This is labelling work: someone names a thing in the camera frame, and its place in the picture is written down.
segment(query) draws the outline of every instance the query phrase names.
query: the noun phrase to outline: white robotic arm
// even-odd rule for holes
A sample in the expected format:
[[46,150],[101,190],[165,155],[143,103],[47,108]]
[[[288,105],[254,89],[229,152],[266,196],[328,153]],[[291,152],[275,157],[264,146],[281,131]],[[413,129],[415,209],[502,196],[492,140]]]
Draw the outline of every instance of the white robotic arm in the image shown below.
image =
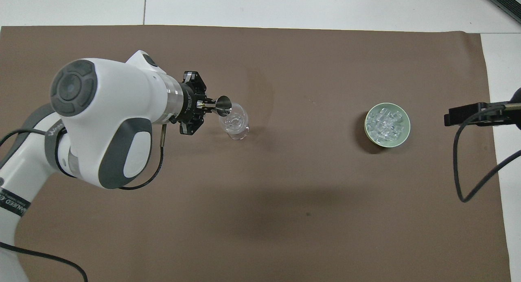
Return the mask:
[[[206,113],[226,116],[226,96],[206,97],[195,71],[177,82],[143,51],[126,63],[73,61],[51,84],[50,104],[35,111],[0,161],[0,242],[13,245],[15,228],[47,178],[61,171],[114,189],[134,180],[151,154],[152,124],[180,123],[192,135]],[[27,281],[14,252],[0,249],[0,282]]]

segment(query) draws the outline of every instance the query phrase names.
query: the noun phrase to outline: black cable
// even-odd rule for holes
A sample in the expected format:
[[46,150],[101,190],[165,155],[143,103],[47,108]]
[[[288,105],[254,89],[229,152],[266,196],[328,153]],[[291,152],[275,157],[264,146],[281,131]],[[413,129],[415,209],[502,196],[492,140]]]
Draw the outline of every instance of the black cable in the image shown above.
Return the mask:
[[492,170],[490,170],[487,173],[487,175],[485,175],[478,182],[478,184],[476,184],[476,187],[474,187],[474,189],[466,197],[463,197],[463,195],[461,193],[461,187],[460,187],[460,177],[458,176],[458,141],[460,139],[460,134],[467,125],[469,125],[474,119],[480,117],[481,115],[484,115],[486,113],[493,112],[493,111],[495,112],[498,110],[504,110],[504,109],[505,109],[504,105],[498,105],[498,106],[494,106],[494,107],[490,107],[485,110],[482,110],[478,113],[475,113],[474,115],[471,115],[470,117],[465,119],[465,121],[463,121],[460,128],[456,132],[456,135],[454,136],[454,145],[452,147],[452,154],[453,154],[453,163],[452,164],[454,167],[454,183],[456,184],[456,192],[458,193],[458,197],[459,197],[460,201],[462,201],[464,203],[466,203],[470,199],[472,199],[472,197],[484,186],[484,184],[487,181],[489,181],[490,178],[492,178],[492,176],[494,176],[501,168],[505,167],[508,163],[512,162],[513,160],[515,160],[516,158],[521,156],[521,150],[519,150],[519,151],[515,152],[514,154],[512,154],[510,157],[503,160],[501,163],[497,164],[496,167],[494,167]]
[[119,189],[134,190],[134,189],[142,188],[145,185],[149,184],[152,180],[154,180],[154,178],[156,178],[156,176],[159,174],[159,172],[161,170],[161,167],[162,167],[162,160],[163,160],[163,156],[164,156],[164,147],[160,147],[160,151],[161,151],[160,163],[159,163],[158,168],[156,169],[154,175],[152,175],[151,178],[149,178],[149,180],[147,180],[147,181],[145,181],[145,183],[140,184],[140,185],[135,186],[135,187],[119,187]]
[[38,133],[38,134],[45,135],[45,132],[43,130],[34,129],[34,128],[19,128],[19,129],[15,129],[12,132],[6,134],[0,140],[0,146],[2,146],[4,144],[4,142],[7,141],[7,139],[9,139],[10,137],[14,136],[15,134],[25,133],[25,132],[33,132],[33,133]]
[[52,254],[44,254],[43,252],[26,250],[21,247],[15,247],[14,245],[8,245],[7,243],[0,243],[0,247],[2,247],[3,249],[6,249],[6,250],[19,252],[20,254],[39,256],[41,258],[48,258],[50,260],[55,260],[57,262],[64,263],[64,264],[74,267],[76,270],[78,270],[78,272],[80,272],[81,276],[83,277],[84,282],[88,282],[87,274],[85,273],[85,271],[80,266],[71,262],[70,260],[65,260],[64,258],[60,258],[59,256],[53,256]]

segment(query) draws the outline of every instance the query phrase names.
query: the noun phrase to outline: black label band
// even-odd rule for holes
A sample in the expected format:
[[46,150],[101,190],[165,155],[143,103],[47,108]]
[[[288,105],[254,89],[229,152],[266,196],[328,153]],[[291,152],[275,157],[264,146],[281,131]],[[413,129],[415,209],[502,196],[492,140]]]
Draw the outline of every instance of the black label band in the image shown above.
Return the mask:
[[22,217],[29,206],[31,206],[31,202],[11,193],[11,191],[0,188],[0,208],[5,208]]

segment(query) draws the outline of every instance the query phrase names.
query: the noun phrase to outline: white tabletop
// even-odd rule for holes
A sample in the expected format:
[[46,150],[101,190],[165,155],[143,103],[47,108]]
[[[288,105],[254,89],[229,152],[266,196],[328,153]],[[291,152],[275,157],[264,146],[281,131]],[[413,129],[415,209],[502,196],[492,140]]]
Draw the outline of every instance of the white tabletop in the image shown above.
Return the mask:
[[[488,0],[0,0],[0,26],[110,24],[482,33],[490,102],[521,87],[521,24]],[[498,162],[521,149],[515,126],[493,130]],[[521,282],[519,167],[515,160],[499,173],[514,282]]]

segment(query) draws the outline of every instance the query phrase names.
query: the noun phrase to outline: clear glass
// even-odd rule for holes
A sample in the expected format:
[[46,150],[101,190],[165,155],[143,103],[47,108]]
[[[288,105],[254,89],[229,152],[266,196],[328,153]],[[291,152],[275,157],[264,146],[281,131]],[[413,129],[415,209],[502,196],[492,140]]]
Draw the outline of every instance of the clear glass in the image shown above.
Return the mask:
[[248,126],[248,113],[239,104],[231,103],[231,112],[225,117],[219,117],[221,128],[234,140],[244,139],[250,127]]

